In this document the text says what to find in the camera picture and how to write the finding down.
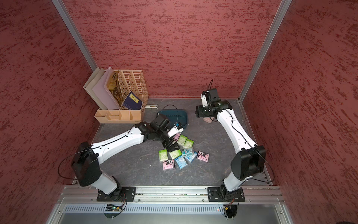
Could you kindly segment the teal storage box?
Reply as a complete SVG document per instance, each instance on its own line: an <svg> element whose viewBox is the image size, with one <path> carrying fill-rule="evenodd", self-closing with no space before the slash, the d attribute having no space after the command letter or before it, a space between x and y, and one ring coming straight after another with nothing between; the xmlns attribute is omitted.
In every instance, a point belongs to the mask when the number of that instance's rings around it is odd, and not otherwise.
<svg viewBox="0 0 358 224"><path fill-rule="evenodd" d="M188 115L185 110L165 109L158 111L158 113L165 115L170 120L171 127L176 123L180 123L183 129L186 129L188 124Z"/></svg>

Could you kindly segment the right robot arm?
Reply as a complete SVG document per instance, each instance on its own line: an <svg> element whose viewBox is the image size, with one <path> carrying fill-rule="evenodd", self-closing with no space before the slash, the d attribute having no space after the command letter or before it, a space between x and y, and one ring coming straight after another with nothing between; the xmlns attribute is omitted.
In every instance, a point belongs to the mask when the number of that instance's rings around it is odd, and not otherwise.
<svg viewBox="0 0 358 224"><path fill-rule="evenodd" d="M219 191L222 200L232 201L246 181L263 172L266 150L249 137L227 100L208 102L203 97L201 101L202 105L196 107L196 116L215 118L225 129L235 149L236 155L230 163L231 173L223 180Z"/></svg>

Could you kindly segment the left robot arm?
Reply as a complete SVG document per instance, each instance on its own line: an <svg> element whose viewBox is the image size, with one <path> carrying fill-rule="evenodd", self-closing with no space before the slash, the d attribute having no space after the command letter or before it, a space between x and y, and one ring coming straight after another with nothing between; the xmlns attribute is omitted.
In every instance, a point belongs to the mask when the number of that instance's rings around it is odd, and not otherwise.
<svg viewBox="0 0 358 224"><path fill-rule="evenodd" d="M112 156L146 141L159 141L170 152L179 149L174 136L183 131L181 123L171 123L167 116L159 113L152 122L135 124L130 130L105 141L81 143L71 167L80 186L95 187L112 201L119 201L125 197L122 187L114 177L103 172L100 165Z"/></svg>

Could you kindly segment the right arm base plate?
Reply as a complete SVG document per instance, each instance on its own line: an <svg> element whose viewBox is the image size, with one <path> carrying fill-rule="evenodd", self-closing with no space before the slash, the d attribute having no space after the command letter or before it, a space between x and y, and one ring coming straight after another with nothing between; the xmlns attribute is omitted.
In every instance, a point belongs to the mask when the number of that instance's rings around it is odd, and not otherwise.
<svg viewBox="0 0 358 224"><path fill-rule="evenodd" d="M209 202L245 202L245 196L242 188L235 191L227 191L225 186L208 187Z"/></svg>

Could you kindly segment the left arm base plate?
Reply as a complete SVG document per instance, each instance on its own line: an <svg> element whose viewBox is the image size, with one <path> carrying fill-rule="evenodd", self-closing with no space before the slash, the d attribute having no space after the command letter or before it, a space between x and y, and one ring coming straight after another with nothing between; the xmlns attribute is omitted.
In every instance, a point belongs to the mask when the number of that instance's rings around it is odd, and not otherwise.
<svg viewBox="0 0 358 224"><path fill-rule="evenodd" d="M133 202L136 187L118 187L112 193L98 190L97 202Z"/></svg>

